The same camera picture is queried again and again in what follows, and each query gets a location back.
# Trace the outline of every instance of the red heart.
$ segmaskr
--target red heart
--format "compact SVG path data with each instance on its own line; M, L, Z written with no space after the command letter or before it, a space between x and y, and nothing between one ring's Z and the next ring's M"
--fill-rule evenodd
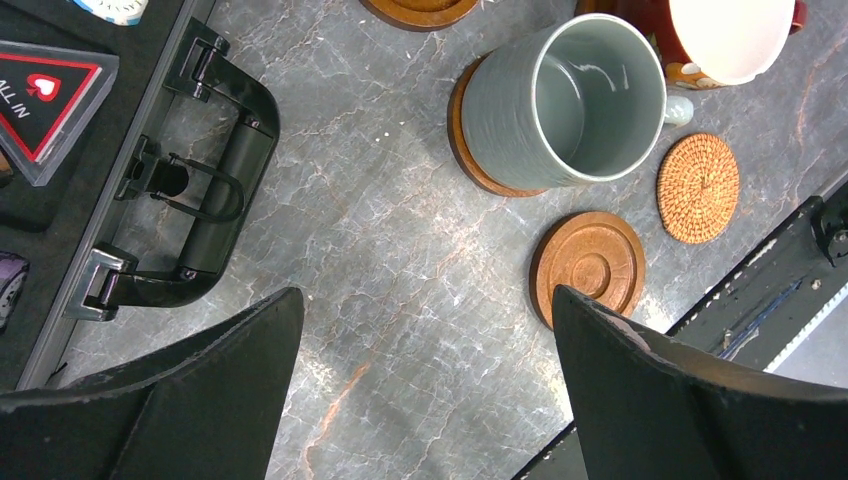
M38 94L38 98L43 102L52 102L59 94L59 87L62 85L62 81L58 78L40 73L33 73L27 77L27 83L32 87L27 89L27 93Z

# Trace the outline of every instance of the mug handle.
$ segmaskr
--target mug handle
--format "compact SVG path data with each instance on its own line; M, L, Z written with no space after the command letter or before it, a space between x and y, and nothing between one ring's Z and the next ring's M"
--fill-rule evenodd
M695 105L692 100L679 95L669 95L665 103L665 118L663 123L682 127L692 121L695 115Z
M792 14L792 26L789 27L789 35L798 33L807 24L807 4L803 0L795 1L795 13Z

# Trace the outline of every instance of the woven rattan coaster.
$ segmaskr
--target woven rattan coaster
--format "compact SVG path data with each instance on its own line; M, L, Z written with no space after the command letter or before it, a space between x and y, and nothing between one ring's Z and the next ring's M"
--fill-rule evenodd
M739 170L730 147L715 135L684 138L660 167L657 203L668 233L684 243L720 234L739 199Z

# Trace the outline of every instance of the metal hinge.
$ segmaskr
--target metal hinge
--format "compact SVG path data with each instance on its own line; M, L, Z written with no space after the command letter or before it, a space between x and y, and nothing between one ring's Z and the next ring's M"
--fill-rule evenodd
M103 290L110 273L131 271L137 265L138 259L135 256L112 245L100 244L92 248L63 315L94 322L108 322L114 319L118 309L105 306L100 301L99 292Z
M211 91L198 79L204 77L203 70L209 64L210 56L227 56L230 42L198 21L189 22L184 38L193 41L180 43L175 57L177 61L165 75L163 86L206 102Z

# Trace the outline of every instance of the black metal frame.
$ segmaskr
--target black metal frame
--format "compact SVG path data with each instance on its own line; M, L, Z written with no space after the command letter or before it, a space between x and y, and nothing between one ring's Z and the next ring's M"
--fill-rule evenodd
M848 183L827 190L793 211L668 335L720 358L765 369L848 284L843 266L848 262ZM582 463L572 422L514 479L587 478Z

